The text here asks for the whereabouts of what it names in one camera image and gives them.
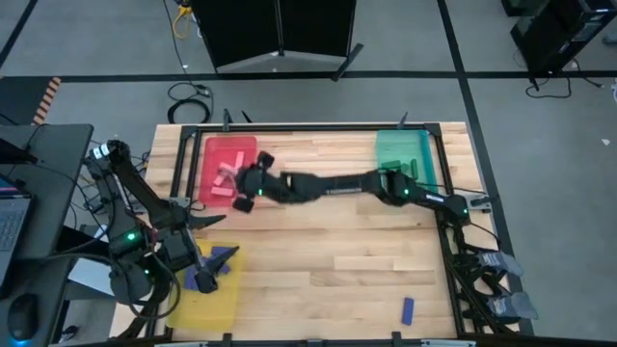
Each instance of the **yellow bin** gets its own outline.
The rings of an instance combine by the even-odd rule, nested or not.
[[[200,239],[197,240],[197,243],[204,256],[211,255],[212,247],[232,248],[239,246],[233,243],[208,242]],[[185,289],[185,271],[178,272],[176,276],[182,285],[180,304],[169,315],[167,326],[170,328],[209,332],[229,331],[235,319],[243,260],[244,252],[240,248],[227,263],[230,268],[229,273],[226,275],[220,274],[217,278],[219,289],[210,294],[202,294],[199,291]],[[175,291],[174,287],[170,300],[174,299]]]

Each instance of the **yellow cable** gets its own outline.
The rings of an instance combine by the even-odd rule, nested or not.
[[[81,178],[81,179],[85,180],[85,181],[86,181],[86,183],[94,184],[94,182],[93,182],[93,181],[91,181],[91,180],[87,179],[87,178],[86,178],[85,176],[83,176],[82,174],[80,174],[80,175],[79,175],[79,178]]]
[[[185,39],[186,36],[188,35],[189,32],[189,22],[191,21],[189,19],[189,15],[193,12],[193,10],[190,7],[184,7],[184,6],[178,6],[178,13],[177,13],[177,17],[174,20],[174,35],[179,38],[179,39]],[[182,17],[186,17],[186,25],[184,26],[184,33],[180,34],[177,31],[177,22],[182,18]]]

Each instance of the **gray floor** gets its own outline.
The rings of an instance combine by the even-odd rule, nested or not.
[[[175,7],[172,1],[172,13]],[[448,0],[467,71],[524,70],[509,31],[515,20],[495,0]],[[0,3],[0,43],[25,7]],[[617,21],[604,31],[617,31]],[[583,69],[617,69],[617,48],[601,36],[578,55]],[[365,50],[356,70],[454,69],[438,6],[433,0],[359,0],[354,41]],[[212,72],[194,33],[178,43],[189,72]],[[240,71],[331,70],[312,60],[273,58]],[[40,0],[17,41],[4,75],[181,73],[160,2],[147,0]],[[531,99],[526,80],[471,80],[496,181],[503,198],[523,285],[537,307],[538,335],[617,340],[617,286],[612,234],[617,199],[617,104],[606,87],[573,80],[569,99]],[[118,137],[135,153],[149,148],[155,125],[166,122],[172,83],[65,83],[48,122],[87,122],[94,138]],[[254,121],[467,120],[456,80],[343,79],[206,82],[215,93],[214,121],[223,108]],[[565,93],[554,80],[542,93]],[[187,107],[178,117],[198,120]],[[609,140],[606,146],[603,140]],[[79,214],[80,223],[87,216]],[[72,321],[106,327],[99,315],[109,303],[80,303]],[[80,341],[105,337],[86,329]]]

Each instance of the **wooden tabletop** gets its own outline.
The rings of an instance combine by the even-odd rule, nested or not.
[[[465,123],[443,122],[441,127],[454,185],[482,190]],[[159,125],[154,136],[147,182],[160,197],[170,194],[180,128]],[[376,168],[375,131],[209,134],[240,135],[255,136],[258,149],[275,156],[273,172],[331,175]],[[181,194],[190,165],[188,145]],[[194,199],[200,181],[198,175]],[[456,336],[433,211],[349,195],[285,206],[257,199],[248,215],[207,208],[208,215],[221,212],[228,215],[225,220],[194,232],[197,238],[238,243],[244,252],[235,324],[229,331],[234,340],[378,339],[394,331],[404,338]],[[488,214],[472,211],[471,219],[493,228]],[[464,231],[470,244],[496,247],[491,235],[474,227]],[[415,300],[410,327],[401,324],[405,297]],[[131,319],[128,308],[118,305],[110,335],[121,333]],[[174,330],[175,340],[221,338],[220,333]]]

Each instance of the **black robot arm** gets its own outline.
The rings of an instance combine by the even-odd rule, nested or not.
[[[448,221],[468,225],[467,201],[458,195],[443,196],[426,190],[399,170],[373,170],[367,173],[320,177],[312,173],[281,173],[275,177],[267,172],[274,157],[261,152],[257,162],[242,168],[236,177],[236,188],[244,197],[234,207],[250,212],[255,196],[264,196],[279,203],[304,203],[323,196],[369,193],[383,203],[403,206],[417,204],[444,213]]]
[[[191,230],[211,226],[226,216],[194,217],[190,201],[158,198],[131,163],[128,145],[121,141],[109,141],[92,149],[86,166],[110,216],[106,230],[113,264],[110,280],[121,304],[138,304],[150,292],[152,283],[169,283],[170,272],[192,265],[197,270],[195,280],[200,292],[218,288],[215,277],[237,249],[204,262]],[[122,201],[124,189],[147,210],[152,227],[126,208]]]

